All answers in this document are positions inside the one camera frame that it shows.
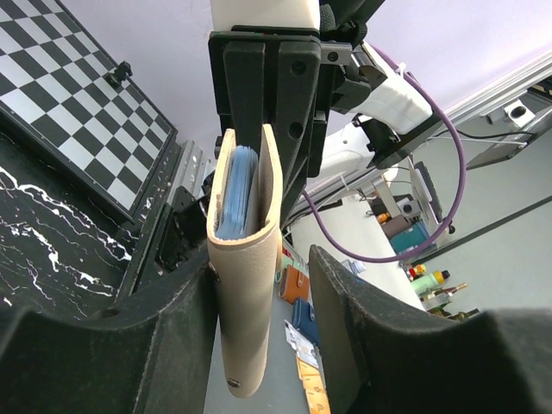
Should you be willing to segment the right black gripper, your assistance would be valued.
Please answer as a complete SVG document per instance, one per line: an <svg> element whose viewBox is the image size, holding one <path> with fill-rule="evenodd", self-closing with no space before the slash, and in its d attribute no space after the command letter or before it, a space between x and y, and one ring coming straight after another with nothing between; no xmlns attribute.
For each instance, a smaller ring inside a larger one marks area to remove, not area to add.
<svg viewBox="0 0 552 414"><path fill-rule="evenodd" d="M283 173L281 214L288 216L321 170L329 113L362 103L384 80L357 46L314 28L236 25L208 42L216 111L236 143L260 153L271 125Z"/></svg>

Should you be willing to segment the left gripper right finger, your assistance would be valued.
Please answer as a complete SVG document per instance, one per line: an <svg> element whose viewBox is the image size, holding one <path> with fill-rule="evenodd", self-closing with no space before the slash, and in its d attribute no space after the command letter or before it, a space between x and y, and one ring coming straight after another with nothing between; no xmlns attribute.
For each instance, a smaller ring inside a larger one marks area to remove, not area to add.
<svg viewBox="0 0 552 414"><path fill-rule="evenodd" d="M414 308L310 248L311 293L334 413L548 413L551 313L464 322Z"/></svg>

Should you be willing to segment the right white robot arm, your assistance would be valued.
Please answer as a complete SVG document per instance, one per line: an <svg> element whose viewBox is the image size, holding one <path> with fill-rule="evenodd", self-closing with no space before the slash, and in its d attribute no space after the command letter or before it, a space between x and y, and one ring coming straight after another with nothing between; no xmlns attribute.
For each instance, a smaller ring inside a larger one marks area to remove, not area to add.
<svg viewBox="0 0 552 414"><path fill-rule="evenodd" d="M365 42L377 1L214 1L208 48L223 130L259 151L272 129L287 219L323 162L329 114L353 113L387 168L436 124L428 100Z"/></svg>

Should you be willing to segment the beige leather card holder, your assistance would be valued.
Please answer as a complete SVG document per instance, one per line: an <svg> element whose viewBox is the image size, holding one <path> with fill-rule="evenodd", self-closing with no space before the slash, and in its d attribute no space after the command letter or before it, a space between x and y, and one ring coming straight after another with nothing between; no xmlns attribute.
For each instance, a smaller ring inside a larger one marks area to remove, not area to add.
<svg viewBox="0 0 552 414"><path fill-rule="evenodd" d="M281 263L282 167L272 127L265 124L260 132L260 165L254 174L253 196L259 228L237 240L216 236L223 201L229 194L229 166L236 148L233 129L223 136L206 222L210 264L218 277L215 288L224 376L236 398L251 397L263 380L274 276Z"/></svg>

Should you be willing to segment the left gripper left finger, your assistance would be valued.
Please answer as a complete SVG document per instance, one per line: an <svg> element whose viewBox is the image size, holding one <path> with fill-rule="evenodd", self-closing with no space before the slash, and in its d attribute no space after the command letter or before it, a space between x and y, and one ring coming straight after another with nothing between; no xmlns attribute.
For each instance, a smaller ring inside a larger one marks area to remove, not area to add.
<svg viewBox="0 0 552 414"><path fill-rule="evenodd" d="M200 413L217 320L206 247L85 320L1 312L4 413Z"/></svg>

